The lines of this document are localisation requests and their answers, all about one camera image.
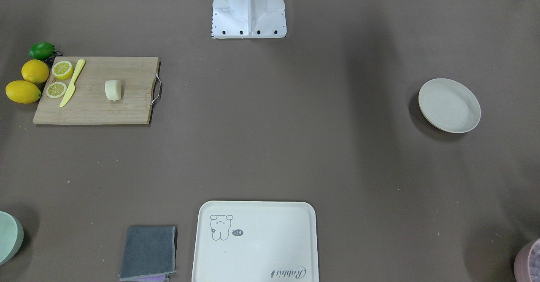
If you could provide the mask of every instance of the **lime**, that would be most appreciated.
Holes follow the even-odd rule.
[[[41,97],[41,91],[35,84],[27,81],[13,81],[5,87],[5,94],[14,102],[29,104]]]
[[[28,51],[29,56],[40,60],[51,57],[54,53],[56,53],[54,45],[47,42],[36,43],[32,45],[30,51]]]
[[[66,93],[68,87],[62,82],[54,82],[45,90],[46,94],[50,98],[59,98]]]
[[[25,81],[34,84],[43,83],[49,77],[49,67],[38,59],[31,59],[23,65],[21,73]]]
[[[52,67],[52,75],[58,80],[67,80],[73,75],[73,65],[69,61],[60,61]]]

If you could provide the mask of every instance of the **knife handle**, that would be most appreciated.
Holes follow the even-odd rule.
[[[79,78],[79,73],[81,73],[81,70],[83,70],[85,63],[86,61],[83,59],[77,61],[77,65],[75,65],[75,70],[73,71],[73,76],[71,76],[71,82],[69,83],[70,85],[75,85],[75,81],[77,80],[77,78]]]

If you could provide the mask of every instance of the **yellow lemon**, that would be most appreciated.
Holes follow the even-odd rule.
[[[73,65],[69,61],[60,61],[52,67],[52,75],[58,80],[67,80],[73,76]]]
[[[41,97],[41,91],[35,84],[27,81],[13,81],[5,87],[5,94],[14,102],[33,103]]]
[[[45,90],[50,98],[59,98],[66,93],[67,86],[62,82],[54,82]]]
[[[38,59],[31,59],[21,69],[25,81],[38,84],[43,83],[49,77],[49,67]]]

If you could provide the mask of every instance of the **white cylindrical food piece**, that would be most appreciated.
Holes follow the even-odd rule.
[[[122,83],[119,80],[105,82],[105,95],[109,101],[116,101],[122,98]]]

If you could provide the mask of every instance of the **green bowl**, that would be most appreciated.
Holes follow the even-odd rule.
[[[23,226],[12,215],[0,211],[0,265],[11,259],[21,248]]]

